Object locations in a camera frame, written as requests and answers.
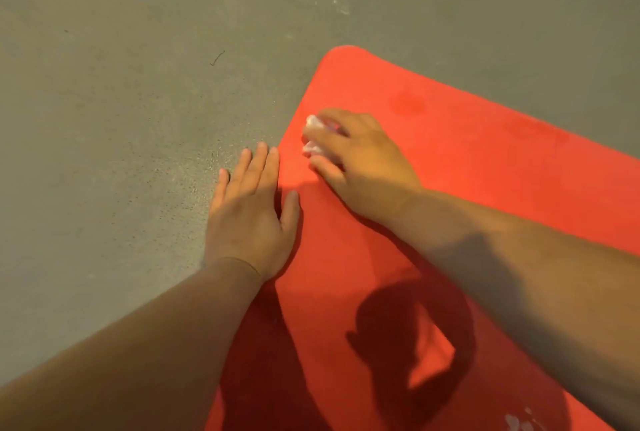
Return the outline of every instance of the person's left arm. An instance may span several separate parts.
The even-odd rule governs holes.
[[[236,330],[294,244],[298,198],[278,220],[278,167],[262,143],[220,171],[204,268],[0,389],[0,429],[203,429]]]

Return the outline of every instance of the person's left hand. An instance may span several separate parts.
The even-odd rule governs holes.
[[[260,142],[253,159],[244,148],[230,178],[220,170],[209,208],[206,266],[223,257],[239,259],[263,282],[282,269],[296,239],[300,203],[298,193],[290,192],[278,220],[274,204],[279,168],[278,149]]]

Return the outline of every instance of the exercise mat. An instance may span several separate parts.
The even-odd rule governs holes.
[[[336,48],[280,144],[280,184],[300,193],[299,246],[244,318],[207,429],[610,429],[309,169],[302,128],[325,107],[372,113],[430,189],[640,254],[638,160]],[[516,281],[504,298],[524,298]]]

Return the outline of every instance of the hand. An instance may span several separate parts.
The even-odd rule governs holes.
[[[282,269],[291,254],[300,203],[292,191],[282,207],[280,220],[274,202],[278,186],[280,154],[260,142],[252,160],[244,148],[231,178],[220,170],[209,208],[205,264],[222,257],[244,261],[267,281]]]
[[[337,124],[339,132],[307,128],[304,134],[344,171],[318,155],[309,158],[311,165],[351,210],[394,230],[402,210],[425,192],[409,161],[370,114],[326,109],[317,116]]]

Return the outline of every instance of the person's right arm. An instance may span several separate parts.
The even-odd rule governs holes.
[[[319,116],[345,135],[305,135],[342,169],[319,156],[310,163],[350,209],[435,264],[604,420],[640,429],[638,257],[428,191],[371,116]]]

